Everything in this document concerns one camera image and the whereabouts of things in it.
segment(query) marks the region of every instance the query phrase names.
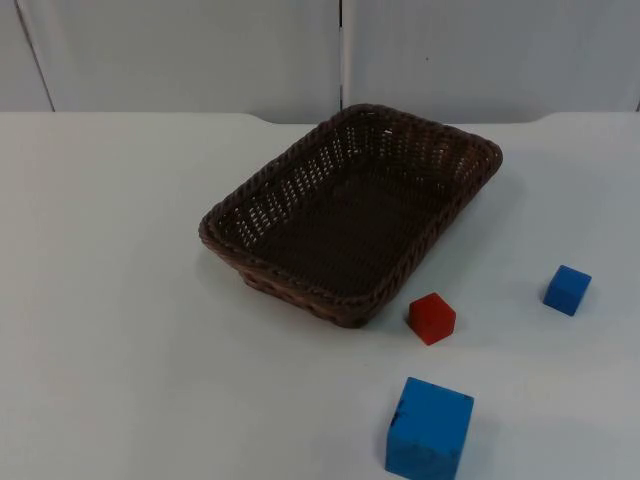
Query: woven texture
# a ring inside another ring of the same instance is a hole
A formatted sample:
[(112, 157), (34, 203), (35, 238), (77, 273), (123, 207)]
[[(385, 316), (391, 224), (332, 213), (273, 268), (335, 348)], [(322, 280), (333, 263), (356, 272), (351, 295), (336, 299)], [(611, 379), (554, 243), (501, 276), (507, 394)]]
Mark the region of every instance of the woven texture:
[(216, 205), (200, 238), (248, 285), (359, 327), (501, 163), (500, 148), (476, 135), (357, 105)]

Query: blue cube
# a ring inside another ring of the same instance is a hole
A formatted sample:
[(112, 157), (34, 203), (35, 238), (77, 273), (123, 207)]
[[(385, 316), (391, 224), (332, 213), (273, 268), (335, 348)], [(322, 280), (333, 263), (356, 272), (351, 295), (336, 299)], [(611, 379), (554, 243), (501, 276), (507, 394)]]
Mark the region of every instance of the blue cube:
[(560, 265), (544, 296), (544, 304), (573, 316), (590, 281), (591, 276), (586, 273)]
[(473, 398), (409, 377), (387, 434), (385, 469), (409, 480), (453, 480)]

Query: cube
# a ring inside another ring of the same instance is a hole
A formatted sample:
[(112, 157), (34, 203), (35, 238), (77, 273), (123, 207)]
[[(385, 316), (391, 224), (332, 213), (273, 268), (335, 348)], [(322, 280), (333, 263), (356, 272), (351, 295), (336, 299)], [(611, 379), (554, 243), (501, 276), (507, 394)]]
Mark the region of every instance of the cube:
[(456, 312), (437, 293), (409, 306), (409, 326), (427, 345), (451, 335), (455, 324)]
[(453, 480), (473, 398), (409, 377), (387, 434), (385, 470), (409, 480)]
[(549, 288), (547, 288), (543, 302), (551, 308), (573, 316), (582, 297), (584, 297), (589, 282), (591, 282), (590, 275), (560, 265), (549, 284)]

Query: gray wall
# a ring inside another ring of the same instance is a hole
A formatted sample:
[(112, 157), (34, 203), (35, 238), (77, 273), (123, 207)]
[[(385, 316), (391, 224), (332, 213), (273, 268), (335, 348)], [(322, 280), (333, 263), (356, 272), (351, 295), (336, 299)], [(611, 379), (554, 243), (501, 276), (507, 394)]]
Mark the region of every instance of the gray wall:
[(347, 104), (449, 122), (638, 105), (638, 0), (344, 2)]
[(0, 111), (50, 110), (13, 0), (0, 0)]
[(337, 111), (337, 0), (20, 0), (57, 110)]

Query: red cube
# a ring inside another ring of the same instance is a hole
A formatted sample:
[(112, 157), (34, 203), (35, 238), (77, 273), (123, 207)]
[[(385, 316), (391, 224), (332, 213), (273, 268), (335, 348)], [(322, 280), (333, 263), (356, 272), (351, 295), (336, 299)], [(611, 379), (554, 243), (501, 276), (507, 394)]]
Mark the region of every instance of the red cube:
[(409, 326), (427, 345), (451, 335), (455, 324), (456, 312), (437, 293), (430, 293), (409, 306)]

